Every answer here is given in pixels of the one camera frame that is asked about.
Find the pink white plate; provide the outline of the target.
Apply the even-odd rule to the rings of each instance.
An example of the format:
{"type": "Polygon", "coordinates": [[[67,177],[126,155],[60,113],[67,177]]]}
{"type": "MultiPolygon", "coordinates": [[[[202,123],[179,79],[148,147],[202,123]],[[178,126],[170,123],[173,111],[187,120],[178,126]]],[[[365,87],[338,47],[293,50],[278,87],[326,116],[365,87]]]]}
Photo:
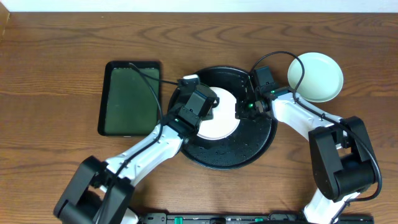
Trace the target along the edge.
{"type": "Polygon", "coordinates": [[[213,119],[202,121],[197,136],[206,140],[220,140],[231,135],[239,126],[235,117],[236,98],[232,93],[219,87],[210,87],[220,99],[212,109],[213,119]]]}

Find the light green plate front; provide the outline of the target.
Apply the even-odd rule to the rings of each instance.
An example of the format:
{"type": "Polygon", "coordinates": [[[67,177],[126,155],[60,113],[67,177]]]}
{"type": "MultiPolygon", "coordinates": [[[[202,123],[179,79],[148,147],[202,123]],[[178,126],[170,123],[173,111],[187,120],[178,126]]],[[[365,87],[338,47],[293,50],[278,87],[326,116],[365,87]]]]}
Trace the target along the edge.
{"type": "Polygon", "coordinates": [[[318,52],[299,55],[305,75],[297,93],[307,101],[323,103],[334,99],[343,88],[340,66],[329,56],[318,52]]]}

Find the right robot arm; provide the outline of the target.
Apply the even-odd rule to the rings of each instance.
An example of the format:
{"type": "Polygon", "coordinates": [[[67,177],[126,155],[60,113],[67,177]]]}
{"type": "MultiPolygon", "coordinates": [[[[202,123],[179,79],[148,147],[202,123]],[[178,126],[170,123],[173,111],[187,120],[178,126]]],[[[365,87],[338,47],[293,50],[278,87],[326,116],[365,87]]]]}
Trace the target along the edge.
{"type": "Polygon", "coordinates": [[[308,222],[336,223],[349,204],[379,195],[381,171],[360,118],[329,114],[289,87],[256,91],[236,103],[238,119],[261,116],[290,126],[309,143],[317,190],[303,210],[308,222]]]}

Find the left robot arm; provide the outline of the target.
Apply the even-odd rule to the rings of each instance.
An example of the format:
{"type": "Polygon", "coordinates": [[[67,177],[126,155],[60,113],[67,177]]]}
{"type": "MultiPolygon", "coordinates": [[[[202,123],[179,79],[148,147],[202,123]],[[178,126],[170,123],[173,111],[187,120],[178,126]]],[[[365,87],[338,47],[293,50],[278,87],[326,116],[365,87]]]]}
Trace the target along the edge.
{"type": "Polygon", "coordinates": [[[54,216],[63,223],[137,223],[136,215],[126,213],[135,186],[197,135],[217,100],[213,90],[197,85],[186,103],[175,104],[135,146],[103,162],[86,158],[57,202],[54,216]]]}

